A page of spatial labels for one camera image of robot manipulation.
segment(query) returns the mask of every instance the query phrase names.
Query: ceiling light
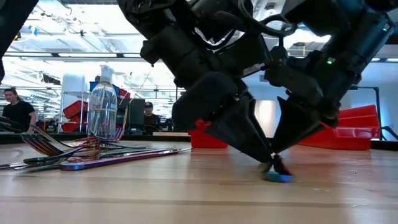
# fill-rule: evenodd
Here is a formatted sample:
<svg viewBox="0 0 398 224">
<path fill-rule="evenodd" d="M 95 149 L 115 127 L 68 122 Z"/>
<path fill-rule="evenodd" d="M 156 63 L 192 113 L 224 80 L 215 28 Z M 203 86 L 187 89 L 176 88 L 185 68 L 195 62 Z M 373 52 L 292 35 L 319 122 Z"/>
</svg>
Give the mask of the ceiling light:
<svg viewBox="0 0 398 224">
<path fill-rule="evenodd" d="M 129 58 L 141 58 L 139 54 L 123 54 L 123 56 Z"/>
<path fill-rule="evenodd" d="M 40 52 L 6 52 L 5 57 L 52 57 L 51 53 Z"/>
<path fill-rule="evenodd" d="M 102 58 L 107 58 L 107 57 L 117 57 L 116 54 L 108 54 L 108 53 L 103 53 L 103 54 L 96 54 L 96 53 L 59 53 L 60 57 L 102 57 Z"/>
</svg>

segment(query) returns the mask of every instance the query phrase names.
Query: desk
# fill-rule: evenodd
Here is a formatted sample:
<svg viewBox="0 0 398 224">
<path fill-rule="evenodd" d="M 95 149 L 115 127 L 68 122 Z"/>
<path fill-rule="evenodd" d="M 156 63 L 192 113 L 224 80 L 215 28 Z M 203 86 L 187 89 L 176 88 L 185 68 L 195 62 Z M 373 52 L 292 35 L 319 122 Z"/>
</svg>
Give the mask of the desk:
<svg viewBox="0 0 398 224">
<path fill-rule="evenodd" d="M 38 156 L 23 144 L 1 147 L 2 164 Z M 298 146 L 283 157 L 297 183 L 260 180 L 259 164 L 234 149 L 196 149 L 79 172 L 3 171 L 0 223 L 397 223 L 396 152 Z"/>
</svg>

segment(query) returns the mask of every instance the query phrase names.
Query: black t-shirt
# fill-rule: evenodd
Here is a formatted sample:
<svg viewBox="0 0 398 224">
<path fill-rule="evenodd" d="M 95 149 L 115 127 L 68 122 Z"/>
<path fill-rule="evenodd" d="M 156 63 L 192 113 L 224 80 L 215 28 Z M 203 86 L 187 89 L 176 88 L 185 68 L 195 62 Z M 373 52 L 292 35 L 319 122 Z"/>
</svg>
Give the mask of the black t-shirt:
<svg viewBox="0 0 398 224">
<path fill-rule="evenodd" d="M 157 131 L 159 127 L 159 117 L 155 114 L 150 116 L 144 115 L 144 130 L 148 134 L 152 134 Z"/>
<path fill-rule="evenodd" d="M 19 101 L 16 105 L 8 104 L 5 106 L 2 111 L 2 116 L 20 123 L 21 126 L 25 128 L 25 130 L 22 131 L 27 131 L 30 124 L 29 114 L 34 111 L 35 109 L 30 103 Z"/>
</svg>

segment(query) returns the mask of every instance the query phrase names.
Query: computer monitor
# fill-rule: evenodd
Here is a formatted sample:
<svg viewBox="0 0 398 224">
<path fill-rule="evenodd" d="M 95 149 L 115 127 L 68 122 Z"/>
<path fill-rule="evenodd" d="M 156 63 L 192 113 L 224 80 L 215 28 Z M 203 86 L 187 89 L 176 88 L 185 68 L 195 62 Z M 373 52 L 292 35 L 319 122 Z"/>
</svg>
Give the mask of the computer monitor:
<svg viewBox="0 0 398 224">
<path fill-rule="evenodd" d="M 137 126 L 142 127 L 144 125 L 144 99 L 133 99 L 129 105 L 129 119 L 128 123 L 132 128 Z"/>
</svg>

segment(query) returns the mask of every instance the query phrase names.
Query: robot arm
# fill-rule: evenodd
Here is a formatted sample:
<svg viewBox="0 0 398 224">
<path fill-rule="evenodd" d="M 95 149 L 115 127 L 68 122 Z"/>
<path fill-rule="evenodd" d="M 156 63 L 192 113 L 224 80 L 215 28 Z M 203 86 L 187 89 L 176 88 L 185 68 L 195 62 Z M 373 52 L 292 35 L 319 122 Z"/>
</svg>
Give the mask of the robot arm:
<svg viewBox="0 0 398 224">
<path fill-rule="evenodd" d="M 0 58 L 14 41 L 29 14 L 39 0 L 3 0 L 0 1 Z M 0 85 L 5 72 L 0 61 Z"/>
<path fill-rule="evenodd" d="M 397 7 L 388 0 L 304 0 L 287 4 L 290 10 L 284 16 L 255 21 L 250 0 L 118 2 L 148 40 L 142 58 L 151 64 L 162 60 L 175 75 L 175 84 L 187 90 L 174 104 L 175 122 L 193 129 L 198 119 L 211 121 L 208 134 L 260 162 L 270 162 L 273 152 L 324 126 L 337 125 L 339 101 L 393 33 L 386 11 Z M 274 20 L 290 26 L 266 26 Z M 303 59 L 289 57 L 283 46 L 268 51 L 263 33 L 283 40 L 298 23 L 332 38 Z M 245 34 L 230 44 L 236 30 Z M 205 41 L 210 39 L 221 43 L 210 45 Z M 255 100 L 241 81 L 258 70 L 265 70 L 265 78 L 289 94 L 287 100 L 279 98 L 282 117 L 271 143 L 254 117 Z"/>
</svg>

